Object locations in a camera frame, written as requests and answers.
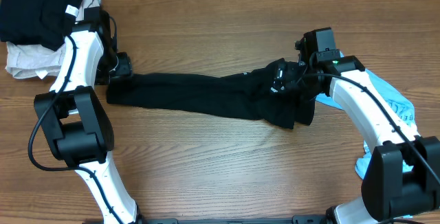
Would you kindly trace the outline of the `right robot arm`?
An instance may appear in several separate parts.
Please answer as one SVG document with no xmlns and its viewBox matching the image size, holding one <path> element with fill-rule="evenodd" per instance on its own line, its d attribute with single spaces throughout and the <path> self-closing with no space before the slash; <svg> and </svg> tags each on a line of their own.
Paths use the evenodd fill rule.
<svg viewBox="0 0 440 224">
<path fill-rule="evenodd" d="M 331 28 L 296 41 L 298 61 L 276 67 L 271 92 L 310 103 L 320 93 L 338 103 L 367 143 L 371 160 L 360 197 L 293 223 L 406 223 L 439 209 L 439 140 L 409 127 L 373 86 L 355 56 L 342 56 Z"/>
</svg>

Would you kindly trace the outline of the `black polo shirt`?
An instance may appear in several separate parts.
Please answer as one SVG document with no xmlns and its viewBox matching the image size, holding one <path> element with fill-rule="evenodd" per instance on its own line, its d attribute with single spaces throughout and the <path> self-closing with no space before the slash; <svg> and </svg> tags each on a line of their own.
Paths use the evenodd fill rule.
<svg viewBox="0 0 440 224">
<path fill-rule="evenodd" d="M 107 103 L 147 109 L 170 109 L 244 120 L 266 120 L 281 128 L 311 124 L 315 101 L 297 91 L 274 87 L 280 66 L 300 74 L 297 63 L 278 59 L 264 68 L 224 77 L 197 74 L 135 74 L 113 81 Z"/>
</svg>

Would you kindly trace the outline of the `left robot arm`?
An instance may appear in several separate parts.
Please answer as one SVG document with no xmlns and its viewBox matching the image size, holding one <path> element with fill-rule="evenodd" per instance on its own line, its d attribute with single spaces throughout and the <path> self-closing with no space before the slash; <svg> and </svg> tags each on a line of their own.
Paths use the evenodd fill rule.
<svg viewBox="0 0 440 224">
<path fill-rule="evenodd" d="M 65 162 L 89 188 L 103 223 L 142 223 L 136 201 L 125 188 L 113 159 L 114 132 L 94 87 L 126 80 L 133 75 L 131 59 L 117 46 L 113 17 L 101 7 L 85 8 L 65 37 L 66 52 L 56 81 L 48 93 L 37 95 L 38 121 L 27 153 L 31 163 L 44 171 L 33 156 L 33 142 L 42 130 L 55 159 Z"/>
</svg>

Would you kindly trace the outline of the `light blue t-shirt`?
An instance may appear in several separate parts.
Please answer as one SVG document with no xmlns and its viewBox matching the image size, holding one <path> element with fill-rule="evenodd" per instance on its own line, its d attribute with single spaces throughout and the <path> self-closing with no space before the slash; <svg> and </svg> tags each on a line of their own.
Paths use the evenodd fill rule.
<svg viewBox="0 0 440 224">
<path fill-rule="evenodd" d="M 376 88 L 377 92 L 388 103 L 391 109 L 412 129 L 417 131 L 417 125 L 415 122 L 415 108 L 413 103 L 405 98 L 396 88 L 390 85 L 379 76 L 375 75 L 372 71 L 366 70 L 369 78 Z M 368 165 L 371 160 L 371 151 L 369 150 L 366 142 L 364 142 L 364 156 L 357 159 L 355 164 L 355 171 L 358 176 L 363 179 Z"/>
</svg>

